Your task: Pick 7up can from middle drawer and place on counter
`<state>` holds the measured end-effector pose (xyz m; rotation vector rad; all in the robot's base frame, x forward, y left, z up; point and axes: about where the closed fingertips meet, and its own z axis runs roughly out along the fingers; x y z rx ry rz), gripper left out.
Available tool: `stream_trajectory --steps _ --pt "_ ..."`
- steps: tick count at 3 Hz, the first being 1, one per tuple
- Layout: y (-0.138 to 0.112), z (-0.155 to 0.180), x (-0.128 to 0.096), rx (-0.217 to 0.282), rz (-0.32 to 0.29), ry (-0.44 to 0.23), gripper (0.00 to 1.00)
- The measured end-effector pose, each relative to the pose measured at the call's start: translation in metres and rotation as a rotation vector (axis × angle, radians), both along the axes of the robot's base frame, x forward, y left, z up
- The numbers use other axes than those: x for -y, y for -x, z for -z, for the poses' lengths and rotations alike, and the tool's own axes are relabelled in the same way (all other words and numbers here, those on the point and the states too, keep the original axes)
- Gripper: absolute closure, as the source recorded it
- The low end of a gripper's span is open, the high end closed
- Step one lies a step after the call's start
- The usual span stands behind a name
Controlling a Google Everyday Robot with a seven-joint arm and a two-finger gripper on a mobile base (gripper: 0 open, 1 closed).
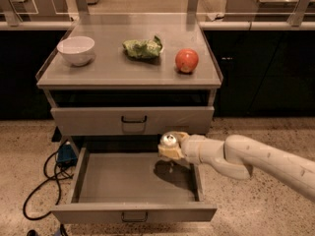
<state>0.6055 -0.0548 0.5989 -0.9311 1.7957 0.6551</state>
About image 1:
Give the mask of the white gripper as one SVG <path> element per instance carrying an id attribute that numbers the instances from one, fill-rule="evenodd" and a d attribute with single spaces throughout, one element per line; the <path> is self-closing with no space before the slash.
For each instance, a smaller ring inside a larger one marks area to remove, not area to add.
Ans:
<path id="1" fill-rule="evenodd" d="M 167 147 L 159 145 L 158 153 L 160 156 L 172 160 L 180 160 L 184 157 L 186 161 L 196 165 L 206 162 L 209 143 L 206 137 L 200 135 L 189 136 L 186 132 L 175 132 L 174 136 L 177 141 L 181 142 L 181 148 L 179 146 Z"/>

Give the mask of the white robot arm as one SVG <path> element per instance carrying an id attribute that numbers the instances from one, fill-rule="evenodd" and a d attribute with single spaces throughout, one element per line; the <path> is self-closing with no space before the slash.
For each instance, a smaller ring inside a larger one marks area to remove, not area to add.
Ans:
<path id="1" fill-rule="evenodd" d="M 244 136 L 231 135 L 219 141 L 172 131 L 160 138 L 158 153 L 171 160 L 210 165 L 221 175 L 237 180 L 249 179 L 257 167 L 315 201 L 314 161 Z"/>

